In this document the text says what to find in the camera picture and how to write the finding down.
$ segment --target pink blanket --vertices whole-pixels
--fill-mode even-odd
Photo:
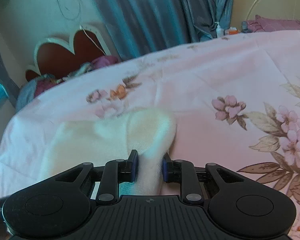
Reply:
[[[0,197],[37,182],[44,149],[61,122],[149,106],[177,117],[172,159],[202,167],[215,162],[291,197],[298,215],[290,236],[300,239],[300,31],[182,45],[48,90],[6,128]]]

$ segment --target curtain fold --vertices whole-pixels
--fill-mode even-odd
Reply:
[[[216,37],[230,25],[233,0],[95,0],[123,60]]]
[[[3,64],[1,55],[0,55],[0,84],[4,87],[11,104],[15,107],[20,89],[15,84],[15,82],[9,77],[9,74]]]

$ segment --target cream cloth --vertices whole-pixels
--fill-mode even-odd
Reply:
[[[158,195],[162,184],[161,163],[176,133],[172,113],[143,109],[119,117],[63,123],[44,153],[39,179],[44,180],[83,162],[104,166],[139,155],[136,182],[120,184],[121,195]],[[93,191],[97,194],[99,183]]]

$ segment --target white bottle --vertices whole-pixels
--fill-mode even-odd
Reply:
[[[222,36],[225,35],[224,30],[221,28],[221,26],[219,25],[219,22],[216,22],[218,24],[217,26],[217,37],[220,38]]]

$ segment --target red headboard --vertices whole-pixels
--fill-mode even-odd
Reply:
[[[69,43],[58,38],[46,38],[37,44],[34,51],[34,62],[41,75],[50,73],[59,79],[79,69],[82,63],[91,62],[104,54],[110,55],[100,32],[91,26],[84,29],[85,32],[82,29],[75,31],[70,36]],[[39,74],[33,70],[26,71],[28,81],[37,76]]]

